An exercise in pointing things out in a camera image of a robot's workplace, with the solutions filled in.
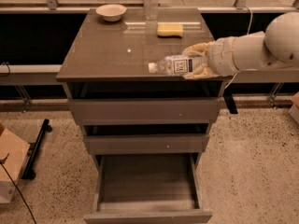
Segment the plastic bottle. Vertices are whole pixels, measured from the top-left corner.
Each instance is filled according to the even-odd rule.
[[[157,63],[149,63],[149,72],[168,76],[184,76],[204,69],[202,56],[166,56]]]
[[[144,9],[147,20],[157,20],[158,5],[158,0],[144,0]]]

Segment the transparent bottle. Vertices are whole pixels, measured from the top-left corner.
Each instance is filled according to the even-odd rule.
[[[144,10],[146,20],[157,20],[158,17],[158,0],[144,0]]]
[[[202,56],[166,56],[157,63],[149,63],[149,72],[171,77],[184,76],[204,69]]]

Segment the black cable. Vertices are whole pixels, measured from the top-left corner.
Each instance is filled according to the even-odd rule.
[[[19,190],[19,188],[17,187],[17,185],[15,184],[15,182],[12,180],[12,177],[11,177],[10,174],[8,173],[6,167],[5,167],[1,162],[0,162],[0,164],[1,164],[1,166],[3,167],[3,169],[6,171],[8,177],[10,178],[10,180],[11,180],[11,182],[12,182],[12,184],[15,186],[15,188],[17,189],[17,191],[18,191],[19,194],[21,195],[21,198],[22,198],[22,200],[24,201],[25,205],[27,206],[28,211],[29,211],[29,213],[30,213],[30,215],[31,215],[32,220],[33,220],[34,223],[36,224],[36,219],[35,219],[35,217],[34,217],[32,211],[31,211],[29,205],[27,204],[27,202],[25,201],[24,197],[22,196],[21,191]]]
[[[4,74],[4,75],[1,75],[0,77],[8,77],[8,76],[10,75],[10,67],[9,67],[9,63],[2,63],[2,64],[4,64],[4,65],[7,66],[7,68],[8,68],[8,72],[7,72],[6,74]]]

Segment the speckled floor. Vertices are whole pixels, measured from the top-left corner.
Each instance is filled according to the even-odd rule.
[[[197,169],[210,224],[299,223],[299,125],[287,108],[223,109]],[[97,171],[68,111],[0,112],[2,122],[34,142],[43,119],[50,119],[33,181],[19,187],[38,224],[85,223]],[[0,204],[1,224],[33,223],[15,192]]]

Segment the white bottle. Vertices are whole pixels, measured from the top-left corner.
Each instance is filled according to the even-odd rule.
[[[158,5],[158,0],[144,0],[144,10],[147,20],[157,20]]]
[[[166,56],[157,63],[149,63],[149,72],[171,77],[184,76],[204,69],[203,61],[202,56]]]

